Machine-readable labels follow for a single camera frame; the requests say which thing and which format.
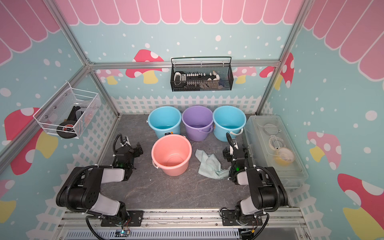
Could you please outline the light green cloth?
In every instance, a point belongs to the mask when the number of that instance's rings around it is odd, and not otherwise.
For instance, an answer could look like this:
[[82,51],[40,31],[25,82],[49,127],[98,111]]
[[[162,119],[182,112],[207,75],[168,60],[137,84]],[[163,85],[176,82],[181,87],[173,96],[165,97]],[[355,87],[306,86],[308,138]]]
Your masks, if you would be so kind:
[[229,177],[230,169],[223,169],[220,161],[214,154],[208,155],[205,151],[196,150],[195,157],[200,161],[198,173],[204,177],[222,180]]

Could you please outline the pink bucket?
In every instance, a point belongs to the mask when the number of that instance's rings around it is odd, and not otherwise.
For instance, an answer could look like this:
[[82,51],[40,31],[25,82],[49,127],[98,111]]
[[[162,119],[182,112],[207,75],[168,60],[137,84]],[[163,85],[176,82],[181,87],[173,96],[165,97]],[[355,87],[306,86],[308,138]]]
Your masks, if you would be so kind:
[[182,135],[158,139],[151,151],[153,166],[171,177],[180,176],[187,170],[191,156],[192,145]]

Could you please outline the teal bucket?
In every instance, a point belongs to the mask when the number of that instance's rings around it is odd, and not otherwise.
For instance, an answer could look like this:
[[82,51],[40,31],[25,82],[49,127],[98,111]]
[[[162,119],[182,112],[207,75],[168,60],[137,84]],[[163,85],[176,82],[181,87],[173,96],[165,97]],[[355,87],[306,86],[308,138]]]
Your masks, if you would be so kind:
[[221,142],[227,142],[226,134],[235,139],[240,136],[247,122],[244,112],[233,106],[221,106],[213,112],[214,136]]
[[167,135],[179,135],[181,133],[181,121],[181,112],[171,106],[153,110],[147,119],[150,128],[154,130],[159,139]]

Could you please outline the purple bucket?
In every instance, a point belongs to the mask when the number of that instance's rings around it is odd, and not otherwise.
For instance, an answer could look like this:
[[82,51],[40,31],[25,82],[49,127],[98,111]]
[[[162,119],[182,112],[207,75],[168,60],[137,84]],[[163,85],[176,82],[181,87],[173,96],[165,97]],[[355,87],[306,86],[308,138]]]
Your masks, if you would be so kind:
[[203,106],[192,106],[182,113],[182,121],[190,140],[205,140],[214,129],[213,112]]

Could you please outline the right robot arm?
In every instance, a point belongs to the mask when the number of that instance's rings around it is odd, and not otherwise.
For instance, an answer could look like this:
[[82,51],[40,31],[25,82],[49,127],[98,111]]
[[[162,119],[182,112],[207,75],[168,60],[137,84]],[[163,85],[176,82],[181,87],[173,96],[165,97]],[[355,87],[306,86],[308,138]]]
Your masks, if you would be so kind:
[[247,186],[250,196],[240,200],[233,210],[222,208],[219,214],[224,226],[258,226],[262,214],[275,212],[288,206],[288,194],[273,167],[258,167],[248,161],[248,150],[226,134],[229,147],[223,155],[231,163],[228,180],[235,185]]

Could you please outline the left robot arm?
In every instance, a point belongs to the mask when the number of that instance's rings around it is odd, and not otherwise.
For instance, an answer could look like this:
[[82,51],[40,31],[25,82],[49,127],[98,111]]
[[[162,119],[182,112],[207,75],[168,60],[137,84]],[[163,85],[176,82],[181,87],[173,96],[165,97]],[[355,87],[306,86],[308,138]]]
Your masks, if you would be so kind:
[[113,143],[112,164],[75,167],[56,196],[57,206],[89,214],[107,224],[127,225],[132,217],[125,203],[102,195],[101,186],[128,181],[135,169],[135,158],[143,153],[140,143],[132,147],[128,137],[118,134]]

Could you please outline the clear plastic storage box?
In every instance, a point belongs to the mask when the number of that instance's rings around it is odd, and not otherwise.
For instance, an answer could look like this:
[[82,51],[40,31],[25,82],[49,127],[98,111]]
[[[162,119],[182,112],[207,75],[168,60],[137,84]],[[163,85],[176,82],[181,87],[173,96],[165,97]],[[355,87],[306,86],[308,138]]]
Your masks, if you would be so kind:
[[309,175],[279,116],[250,116],[243,140],[252,164],[273,167],[285,189],[297,189],[308,179]]

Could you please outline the black tape dispenser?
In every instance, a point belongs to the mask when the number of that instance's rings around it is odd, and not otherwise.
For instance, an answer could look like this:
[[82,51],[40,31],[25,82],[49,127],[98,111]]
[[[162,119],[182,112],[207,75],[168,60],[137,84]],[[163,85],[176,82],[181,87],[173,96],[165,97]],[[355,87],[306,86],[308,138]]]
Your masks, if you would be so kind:
[[78,135],[75,131],[75,125],[81,115],[81,107],[73,106],[68,118],[57,127],[57,134],[63,139],[76,138]]

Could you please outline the white power strip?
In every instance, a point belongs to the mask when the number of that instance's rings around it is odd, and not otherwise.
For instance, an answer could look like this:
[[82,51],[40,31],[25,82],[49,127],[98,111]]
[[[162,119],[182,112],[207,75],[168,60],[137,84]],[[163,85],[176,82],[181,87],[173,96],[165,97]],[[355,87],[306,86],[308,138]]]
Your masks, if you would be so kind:
[[172,83],[177,88],[201,88],[213,89],[218,88],[220,82],[220,75],[215,71],[213,73],[184,73],[175,72]]

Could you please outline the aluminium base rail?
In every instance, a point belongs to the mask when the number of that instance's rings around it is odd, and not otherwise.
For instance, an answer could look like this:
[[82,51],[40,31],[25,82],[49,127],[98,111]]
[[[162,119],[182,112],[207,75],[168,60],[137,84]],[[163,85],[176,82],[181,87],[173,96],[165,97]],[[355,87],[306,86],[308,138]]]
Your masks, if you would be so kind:
[[312,236],[298,208],[281,208],[270,218],[254,217],[248,225],[223,219],[219,209],[146,209],[133,214],[126,227],[103,227],[90,219],[94,231],[104,240],[311,240]]

